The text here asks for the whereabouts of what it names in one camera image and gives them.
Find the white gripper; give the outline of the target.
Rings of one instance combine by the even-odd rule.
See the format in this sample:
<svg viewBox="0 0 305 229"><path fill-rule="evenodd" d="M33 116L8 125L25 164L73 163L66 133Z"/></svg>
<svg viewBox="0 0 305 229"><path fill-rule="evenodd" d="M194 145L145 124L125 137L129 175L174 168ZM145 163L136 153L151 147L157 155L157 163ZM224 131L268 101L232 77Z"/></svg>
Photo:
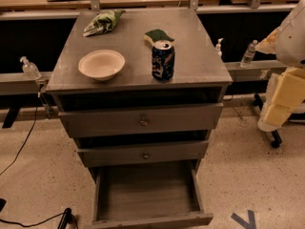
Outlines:
<svg viewBox="0 0 305 229"><path fill-rule="evenodd" d="M279 129L293 110L305 100L305 72L272 73L266 89L266 101L257 127L264 132Z"/></svg>

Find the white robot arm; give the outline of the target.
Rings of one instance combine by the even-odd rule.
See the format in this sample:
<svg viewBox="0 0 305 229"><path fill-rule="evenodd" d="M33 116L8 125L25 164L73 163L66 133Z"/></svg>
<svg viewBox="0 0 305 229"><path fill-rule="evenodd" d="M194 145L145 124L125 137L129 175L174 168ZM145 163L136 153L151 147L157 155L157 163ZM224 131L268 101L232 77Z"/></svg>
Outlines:
<svg viewBox="0 0 305 229"><path fill-rule="evenodd" d="M257 127L264 132L279 129L305 100L305 0L295 8L256 47L272 53L287 66L282 74L273 73L266 91Z"/></svg>

